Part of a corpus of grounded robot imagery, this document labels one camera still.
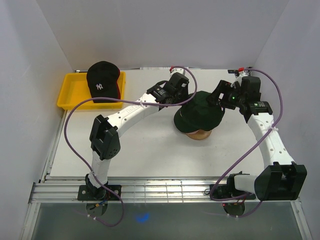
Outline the dark green NY cap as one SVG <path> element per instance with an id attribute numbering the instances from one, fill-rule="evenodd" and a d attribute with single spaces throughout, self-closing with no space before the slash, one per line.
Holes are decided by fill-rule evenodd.
<path id="1" fill-rule="evenodd" d="M 198 130 L 211 131 L 222 121 L 225 110 L 219 105 L 210 105 L 206 91 L 198 91 L 188 103 L 175 113 L 173 122 L 178 131 L 184 134 Z"/>

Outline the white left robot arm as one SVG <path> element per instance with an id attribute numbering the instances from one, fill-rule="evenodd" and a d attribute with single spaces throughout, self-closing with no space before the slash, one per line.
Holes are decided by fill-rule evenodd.
<path id="1" fill-rule="evenodd" d="M 138 100 L 117 113 L 104 117 L 98 115 L 93 122 L 89 140 L 92 149 L 92 163 L 89 174 L 85 176 L 85 185 L 89 195 L 100 200 L 106 195 L 108 170 L 111 159 L 120 149 L 120 137 L 143 118 L 163 109 L 155 104 L 178 104 L 188 99 L 189 79 L 182 68 L 174 69 L 169 81 L 156 83 Z"/>

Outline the black NY cap red brim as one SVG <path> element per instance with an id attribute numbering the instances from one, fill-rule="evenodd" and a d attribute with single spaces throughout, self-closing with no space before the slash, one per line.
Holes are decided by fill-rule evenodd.
<path id="1" fill-rule="evenodd" d="M 99 61 L 93 64 L 86 73 L 91 97 L 119 99 L 121 97 L 118 85 L 120 73 L 120 69 L 111 62 Z"/>

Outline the black baseball cap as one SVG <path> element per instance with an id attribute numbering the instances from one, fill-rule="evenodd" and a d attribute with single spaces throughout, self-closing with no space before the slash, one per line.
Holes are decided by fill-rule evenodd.
<path id="1" fill-rule="evenodd" d="M 203 129 L 198 129 L 192 132 L 186 133 L 186 135 L 210 135 L 212 130 L 203 130 Z"/>

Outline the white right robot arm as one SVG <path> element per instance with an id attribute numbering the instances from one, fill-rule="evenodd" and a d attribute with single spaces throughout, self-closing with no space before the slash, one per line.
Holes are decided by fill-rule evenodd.
<path id="1" fill-rule="evenodd" d="M 210 189 L 213 201 L 229 201 L 255 195 L 260 201 L 293 201 L 300 194 L 307 177 L 303 164 L 296 164 L 286 150 L 276 128 L 277 121 L 268 102 L 261 100 L 261 80 L 239 76 L 234 83 L 220 80 L 207 98 L 223 109 L 239 109 L 253 132 L 260 149 L 264 170 L 258 175 L 225 173 L 227 183 L 216 182 Z"/>

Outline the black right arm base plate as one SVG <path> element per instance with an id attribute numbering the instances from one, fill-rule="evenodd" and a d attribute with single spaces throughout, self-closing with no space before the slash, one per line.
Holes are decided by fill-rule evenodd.
<path id="1" fill-rule="evenodd" d="M 247 193 L 242 190 L 233 189 L 226 184 L 219 184 L 212 192 L 212 197 L 215 201 L 230 201 L 230 200 L 255 200 L 256 195 Z"/>

